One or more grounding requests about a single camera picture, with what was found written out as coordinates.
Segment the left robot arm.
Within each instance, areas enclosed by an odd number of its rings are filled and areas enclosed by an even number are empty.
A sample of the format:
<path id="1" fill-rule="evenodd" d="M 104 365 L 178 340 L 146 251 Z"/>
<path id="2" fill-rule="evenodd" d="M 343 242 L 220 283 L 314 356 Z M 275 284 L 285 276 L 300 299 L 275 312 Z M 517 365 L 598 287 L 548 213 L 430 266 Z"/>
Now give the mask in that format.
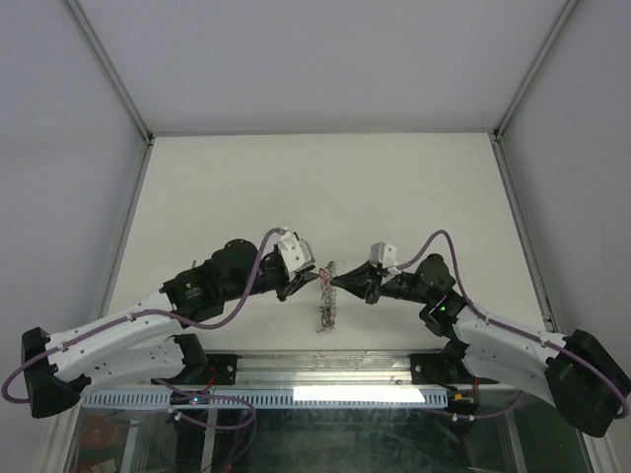
<path id="1" fill-rule="evenodd" d="M 316 279 L 315 267 L 310 245 L 294 233 L 280 236 L 270 252 L 234 239 L 125 310 L 62 332 L 25 332 L 22 373 L 32 417 L 55 416 L 135 380 L 198 381 L 207 358 L 189 328 L 225 326 L 226 304 L 241 310 L 253 295 L 273 293 L 284 302 Z"/>

